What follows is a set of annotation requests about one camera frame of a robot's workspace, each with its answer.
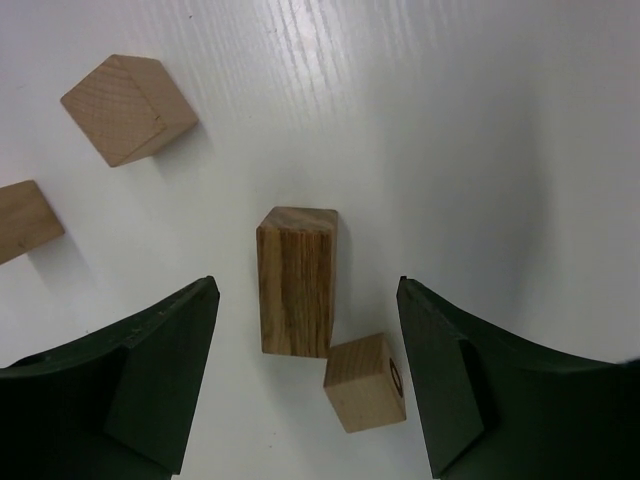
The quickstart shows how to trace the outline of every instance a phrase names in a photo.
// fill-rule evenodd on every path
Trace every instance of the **white table surface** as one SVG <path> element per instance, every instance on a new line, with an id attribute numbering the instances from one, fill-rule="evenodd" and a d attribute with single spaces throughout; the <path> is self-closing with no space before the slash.
<path id="1" fill-rule="evenodd" d="M 216 277 L 183 474 L 430 478 L 395 304 L 413 276 L 536 342 L 640 353 L 640 2 L 0 2 L 0 185 L 67 235 L 0 267 L 0 364 Z M 109 169 L 59 103 L 111 53 L 160 59 L 201 124 Z M 408 421 L 345 434 L 324 362 L 260 353 L 255 227 L 341 216 L 334 343 L 387 332 Z"/>

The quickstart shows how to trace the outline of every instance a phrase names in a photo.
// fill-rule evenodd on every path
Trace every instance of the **wood grain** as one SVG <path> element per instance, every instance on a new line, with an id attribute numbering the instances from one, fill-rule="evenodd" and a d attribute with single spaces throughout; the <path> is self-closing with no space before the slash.
<path id="1" fill-rule="evenodd" d="M 381 333 L 331 348 L 324 390 L 347 433 L 407 418 L 402 377 Z"/>
<path id="2" fill-rule="evenodd" d="M 63 234 L 36 182 L 0 188 L 0 264 Z"/>
<path id="3" fill-rule="evenodd" d="M 335 210 L 275 207 L 256 231 L 262 351 L 327 358 L 333 330 Z"/>
<path id="4" fill-rule="evenodd" d="M 111 55 L 61 102 L 111 167 L 153 155 L 198 122 L 152 58 Z"/>

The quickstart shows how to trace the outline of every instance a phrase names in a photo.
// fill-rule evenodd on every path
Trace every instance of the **block top face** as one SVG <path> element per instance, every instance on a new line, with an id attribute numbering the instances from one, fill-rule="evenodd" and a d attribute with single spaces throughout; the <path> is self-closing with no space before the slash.
<path id="1" fill-rule="evenodd" d="M 335 210 L 274 207 L 258 229 L 331 233 L 337 226 L 338 212 Z"/>
<path id="2" fill-rule="evenodd" d="M 61 103 L 111 166 L 167 128 L 122 59 L 112 55 L 65 94 Z"/>
<path id="3" fill-rule="evenodd" d="M 331 347 L 324 386 L 331 387 L 385 372 L 385 338 L 379 333 Z"/>

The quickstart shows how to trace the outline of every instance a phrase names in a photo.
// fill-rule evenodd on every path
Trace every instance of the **small wooden cube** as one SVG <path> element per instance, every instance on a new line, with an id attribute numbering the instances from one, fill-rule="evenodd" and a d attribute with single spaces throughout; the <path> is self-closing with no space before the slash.
<path id="1" fill-rule="evenodd" d="M 63 234 L 36 182 L 0 188 L 0 264 Z"/>
<path id="2" fill-rule="evenodd" d="M 402 377 L 381 333 L 333 347 L 324 390 L 347 433 L 407 419 Z"/>
<path id="3" fill-rule="evenodd" d="M 153 155 L 198 123 L 152 58 L 111 55 L 61 102 L 111 167 Z"/>

